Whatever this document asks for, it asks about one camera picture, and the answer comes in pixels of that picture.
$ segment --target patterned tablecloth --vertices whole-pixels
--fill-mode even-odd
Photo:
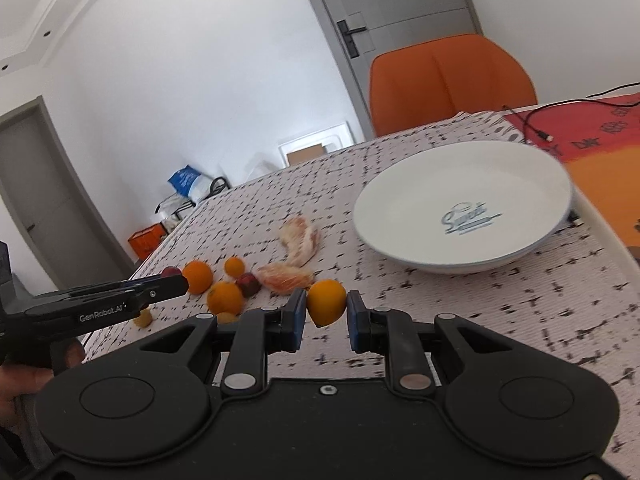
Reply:
[[[369,308],[386,305],[432,322],[453,312],[523,343],[579,364],[603,377],[621,405],[620,423],[605,458],[640,478],[640,363],[638,295],[587,227],[566,225],[539,250],[516,263],[466,276],[438,276],[405,268],[365,246],[351,211],[367,182],[393,163],[432,147],[476,139],[519,141],[520,132],[492,112],[451,120],[359,144],[270,174],[200,205],[145,262],[136,277],[198,258],[222,277],[224,260],[237,254],[249,266],[283,260],[278,229],[302,213],[321,228],[322,246],[308,264],[318,279],[357,288]],[[249,308],[282,305],[261,291]],[[94,333],[89,359],[206,310],[206,298],[184,296],[153,306],[156,320],[140,330],[131,322]],[[273,377],[353,378],[383,375],[373,354],[350,351],[344,317],[316,328],[308,319],[302,349],[274,354]]]

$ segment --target yellow fruit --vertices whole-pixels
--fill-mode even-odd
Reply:
[[[228,258],[225,262],[225,272],[232,278],[239,278],[244,274],[244,261],[237,256]]]
[[[193,260],[184,266],[182,275],[189,282],[189,294],[202,294],[213,283],[213,271],[205,262]]]
[[[154,318],[151,316],[148,308],[143,308],[138,317],[133,318],[133,324],[139,328],[146,328],[151,324]]]
[[[318,327],[340,319],[346,307],[347,291],[335,280],[316,282],[306,294],[306,309]]]
[[[207,306],[212,314],[228,312],[237,316],[242,312],[244,296],[235,283],[217,282],[207,294]]]
[[[238,318],[230,312],[220,312],[220,314],[216,314],[216,317],[218,318],[219,325],[238,321]]]

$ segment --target door handle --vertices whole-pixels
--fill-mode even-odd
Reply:
[[[356,46],[355,41],[353,41],[352,36],[354,34],[359,34],[360,32],[365,32],[369,29],[367,27],[349,28],[346,20],[340,20],[336,23],[336,25],[338,26],[338,30],[340,31],[340,35],[342,36],[342,40],[347,47],[349,57],[351,57],[351,59],[359,57],[360,52],[358,51],[358,47]]]

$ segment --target orange chair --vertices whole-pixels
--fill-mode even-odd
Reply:
[[[520,64],[477,34],[387,52],[371,66],[371,115],[379,137],[458,112],[537,103],[531,79]]]

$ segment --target screw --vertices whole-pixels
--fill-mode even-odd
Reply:
[[[255,377],[249,374],[231,374],[225,378],[225,385],[232,390],[246,390],[255,384]]]
[[[400,386],[405,390],[425,390],[431,386],[431,379],[422,374],[407,374],[400,378]]]
[[[324,386],[320,386],[320,393],[323,395],[335,395],[338,393],[338,388],[330,384],[325,384]]]

